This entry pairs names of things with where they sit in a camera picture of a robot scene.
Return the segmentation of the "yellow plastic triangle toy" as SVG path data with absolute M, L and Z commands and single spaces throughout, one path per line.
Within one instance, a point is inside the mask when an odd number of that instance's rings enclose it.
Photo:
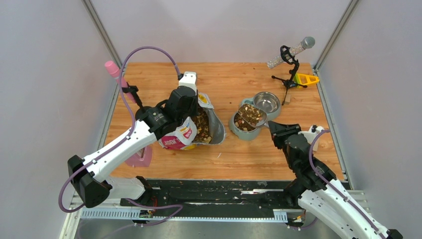
M 319 77 L 314 76 L 314 75 L 297 73 L 294 76 L 293 80 L 296 83 L 298 88 L 300 88 L 300 87 L 307 88 L 310 85 L 318 83 Z

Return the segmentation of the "pet food bag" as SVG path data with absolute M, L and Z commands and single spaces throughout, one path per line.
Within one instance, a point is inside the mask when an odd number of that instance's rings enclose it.
M 190 150 L 198 145 L 222 144 L 226 131 L 207 94 L 198 94 L 198 113 L 195 117 L 187 118 L 174 132 L 158 140 L 159 144 L 171 150 Z

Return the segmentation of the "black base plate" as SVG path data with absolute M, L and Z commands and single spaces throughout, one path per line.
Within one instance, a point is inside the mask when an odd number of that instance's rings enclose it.
M 298 180 L 233 181 L 170 180 L 134 178 L 127 192 L 110 179 L 105 189 L 95 195 L 95 205 L 117 198 L 120 205 L 130 206 L 128 199 L 163 209 L 158 216 L 171 213 L 169 205 L 182 205 L 180 217 L 200 218 L 270 218 L 275 209 L 299 209 L 298 199 L 306 188 Z

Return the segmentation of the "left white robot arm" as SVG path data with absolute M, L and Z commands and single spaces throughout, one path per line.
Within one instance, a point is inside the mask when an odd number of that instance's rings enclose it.
M 106 199 L 129 198 L 146 206 L 152 201 L 152 192 L 140 178 L 112 178 L 110 174 L 139 150 L 174 132 L 198 109 L 198 92 L 179 86 L 167 100 L 155 107 L 146 107 L 134 125 L 98 151 L 68 160 L 71 184 L 83 206 L 93 208 Z

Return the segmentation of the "rear steel bowl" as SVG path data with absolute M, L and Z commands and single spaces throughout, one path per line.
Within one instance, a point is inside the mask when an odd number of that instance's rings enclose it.
M 280 100 L 270 92 L 259 92 L 253 97 L 255 107 L 263 110 L 267 114 L 274 113 L 280 108 Z

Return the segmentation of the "pink microphone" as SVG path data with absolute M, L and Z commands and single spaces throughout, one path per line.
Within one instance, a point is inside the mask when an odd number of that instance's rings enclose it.
M 116 82 L 119 82 L 120 68 L 113 61 L 105 62 L 105 69 L 116 80 Z M 122 77 L 121 86 L 123 87 L 123 92 L 125 93 L 125 96 L 135 103 L 135 98 L 133 94 L 129 92 L 130 85 L 124 79 L 124 77 Z

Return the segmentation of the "glitter silver microphone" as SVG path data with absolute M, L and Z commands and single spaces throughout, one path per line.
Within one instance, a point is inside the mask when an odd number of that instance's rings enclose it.
M 313 37 L 307 36 L 294 47 L 287 47 L 283 45 L 280 47 L 280 53 L 275 58 L 267 62 L 267 67 L 269 69 L 273 69 L 284 62 L 288 62 L 304 50 L 312 48 L 315 43 L 316 41 Z

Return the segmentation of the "wooden wedge block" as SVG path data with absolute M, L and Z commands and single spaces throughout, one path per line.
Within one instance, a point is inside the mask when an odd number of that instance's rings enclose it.
M 284 97 L 283 105 L 288 105 L 291 102 L 291 94 L 287 93 Z

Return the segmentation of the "steel bowl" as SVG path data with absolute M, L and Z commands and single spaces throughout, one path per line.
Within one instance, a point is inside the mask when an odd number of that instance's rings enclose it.
M 253 97 L 255 107 L 263 110 L 267 114 L 274 113 L 280 108 L 280 100 L 270 92 L 259 92 Z
M 256 125 L 258 122 L 262 120 L 262 117 L 258 115 L 239 115 L 235 114 L 234 116 L 234 124 L 235 126 L 245 132 L 254 131 L 257 129 Z

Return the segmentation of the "front steel bowl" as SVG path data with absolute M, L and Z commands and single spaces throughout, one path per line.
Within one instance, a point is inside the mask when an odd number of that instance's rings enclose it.
M 257 129 L 256 125 L 258 122 L 262 120 L 262 117 L 258 115 L 239 115 L 235 114 L 234 116 L 234 124 L 235 126 L 245 132 L 254 131 Z

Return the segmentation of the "pink block holder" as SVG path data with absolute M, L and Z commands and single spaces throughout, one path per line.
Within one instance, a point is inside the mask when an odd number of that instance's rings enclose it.
M 152 160 L 152 147 L 147 146 L 130 156 L 125 164 L 131 167 L 149 167 Z

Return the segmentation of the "grey double pet feeder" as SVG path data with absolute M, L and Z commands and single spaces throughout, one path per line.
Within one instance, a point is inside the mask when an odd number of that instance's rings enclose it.
M 252 141 L 281 113 L 281 103 L 270 92 L 259 92 L 252 98 L 245 98 L 228 122 L 229 129 L 241 140 Z

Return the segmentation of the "black tripod mic stand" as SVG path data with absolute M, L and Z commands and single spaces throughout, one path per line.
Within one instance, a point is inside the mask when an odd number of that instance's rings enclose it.
M 288 91 L 289 91 L 290 88 L 294 88 L 294 87 L 297 87 L 297 86 L 303 87 L 303 88 L 307 88 L 308 87 L 307 85 L 299 84 L 299 83 L 296 83 L 294 81 L 294 77 L 295 77 L 295 75 L 296 75 L 296 73 L 297 73 L 297 71 L 299 69 L 300 63 L 293 56 L 293 54 L 290 52 L 290 50 L 291 50 L 291 47 L 287 47 L 285 45 L 282 45 L 280 47 L 280 57 L 281 57 L 281 59 L 284 62 L 286 62 L 287 64 L 293 65 L 293 69 L 291 69 L 289 71 L 290 78 L 288 80 L 285 80 L 285 79 L 278 78 L 278 77 L 276 77 L 274 75 L 271 76 L 272 79 L 280 80 L 282 82 L 283 86 L 286 88 L 285 96 L 287 96 L 287 93 L 288 93 Z

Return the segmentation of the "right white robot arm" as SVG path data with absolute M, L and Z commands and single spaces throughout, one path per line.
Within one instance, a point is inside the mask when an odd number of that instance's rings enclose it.
M 296 176 L 284 189 L 287 206 L 310 212 L 342 239 L 403 238 L 397 229 L 388 229 L 366 212 L 335 173 L 314 156 L 314 145 L 328 129 L 311 131 L 308 140 L 298 124 L 269 121 L 266 126 Z

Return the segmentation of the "metal scoop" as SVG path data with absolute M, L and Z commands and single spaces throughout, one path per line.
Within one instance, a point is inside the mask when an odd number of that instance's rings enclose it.
M 266 112 L 249 103 L 244 103 L 238 109 L 237 114 L 240 117 L 240 123 L 252 128 L 261 128 L 265 126 L 268 121 Z

